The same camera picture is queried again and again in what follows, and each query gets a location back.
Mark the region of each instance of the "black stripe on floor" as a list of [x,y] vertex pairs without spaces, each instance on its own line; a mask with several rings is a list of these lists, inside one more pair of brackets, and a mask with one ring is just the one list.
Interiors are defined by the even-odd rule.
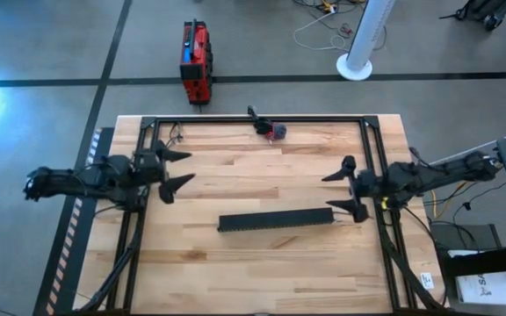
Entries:
[[103,104],[103,99],[105,98],[106,83],[111,77],[112,66],[114,65],[114,60],[116,59],[116,53],[119,51],[120,39],[122,38],[122,33],[124,32],[124,26],[127,23],[130,6],[132,6],[132,0],[124,0],[122,10],[120,11],[119,22],[116,24],[114,36],[112,37],[109,54],[106,56],[103,74],[100,79],[101,83],[98,85],[97,93],[93,99],[93,103],[89,111],[89,117],[87,118],[87,123],[85,124],[81,146],[79,147],[79,152],[77,153],[76,168],[80,168],[85,165],[85,159],[89,153],[89,146],[91,144],[91,137],[95,131],[95,125],[97,124],[98,113],[101,111],[101,105]]
[[[485,80],[506,79],[506,72],[439,73],[439,74],[375,74],[366,82]],[[347,82],[340,75],[225,75],[213,77],[213,83],[330,83]],[[61,80],[0,80],[0,88],[9,87],[68,87],[180,84],[178,77],[61,79]]]

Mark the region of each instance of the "wooden table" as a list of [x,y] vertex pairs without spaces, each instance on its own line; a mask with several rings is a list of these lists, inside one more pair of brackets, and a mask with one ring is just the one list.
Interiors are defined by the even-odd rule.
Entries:
[[[133,153],[140,121],[139,116],[118,118],[110,154]],[[379,122],[388,161],[409,161],[400,116],[379,115]],[[173,149],[193,156],[169,164],[168,170],[173,176],[197,176],[173,205],[163,204],[153,186],[132,313],[391,312],[370,200],[365,202],[372,217],[361,224],[336,214],[338,221],[326,226],[216,231],[221,214],[324,207],[326,200],[348,198],[347,181],[323,183],[321,178],[337,171],[346,154],[355,156],[358,170],[365,168],[359,128],[352,123],[287,127],[286,139],[270,145],[249,124],[183,125],[184,140]],[[162,125],[162,140],[169,138],[170,128]],[[372,151],[376,163],[373,142]],[[99,203],[97,209],[108,205]],[[409,208],[427,223],[421,199],[413,199]],[[121,218],[122,212],[109,211],[94,219],[75,308],[111,271]],[[418,277],[433,275],[431,294],[440,300],[444,284],[432,241],[406,212],[401,227],[411,268]],[[406,304],[397,269],[396,276]]]

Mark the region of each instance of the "red object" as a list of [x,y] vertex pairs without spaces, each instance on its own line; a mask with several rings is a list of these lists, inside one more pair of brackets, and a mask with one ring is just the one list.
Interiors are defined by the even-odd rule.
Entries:
[[181,80],[191,104],[208,104],[212,97],[213,55],[206,23],[184,22]]

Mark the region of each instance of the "gray floor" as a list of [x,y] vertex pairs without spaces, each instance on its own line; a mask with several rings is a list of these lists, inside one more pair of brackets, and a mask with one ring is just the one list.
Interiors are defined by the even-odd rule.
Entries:
[[[387,22],[387,43],[371,58],[374,72],[506,72],[506,20],[485,33],[472,21],[437,19],[464,2],[398,0]],[[0,1],[0,80],[99,78],[122,4]],[[327,22],[356,27],[361,13],[356,9]],[[214,75],[336,74],[340,52],[313,52],[293,43],[292,31],[313,19],[291,1],[134,0],[111,77],[178,76],[181,26],[191,18],[208,23]],[[314,25],[300,40],[327,46],[333,34]],[[0,88],[0,308],[6,311],[32,313],[63,202],[26,202],[25,175],[39,165],[73,166],[96,89]],[[506,135],[506,79],[235,83],[213,89],[204,113],[243,113],[248,104],[266,113],[400,113],[409,143],[429,161]],[[97,126],[113,126],[120,114],[189,113],[197,111],[181,85],[115,86],[106,90]],[[505,177],[478,185],[453,208]],[[506,187],[460,214],[459,223],[494,223],[506,245]]]

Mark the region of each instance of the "yellow cable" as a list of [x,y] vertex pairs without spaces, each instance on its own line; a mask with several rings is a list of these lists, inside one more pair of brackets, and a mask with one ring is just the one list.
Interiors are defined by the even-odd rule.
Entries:
[[434,190],[431,190],[430,194],[432,194],[432,200],[433,200],[433,204],[432,204],[432,218],[435,219],[437,217],[437,204],[434,203],[434,201],[437,200],[437,193],[435,193]]
[[[467,184],[466,181],[463,181],[463,182],[459,183],[458,187],[456,188],[456,190],[454,191],[454,193],[452,193],[452,195],[455,195],[456,193],[458,193],[458,191],[461,190],[462,188],[464,188],[466,186],[466,184]],[[438,216],[435,216],[435,219],[438,219],[439,217],[441,217],[446,212],[446,210],[448,210],[448,205],[450,205],[451,201],[452,201],[452,198],[449,198],[446,201],[445,206],[443,206],[443,210],[440,211],[440,213],[438,214]]]

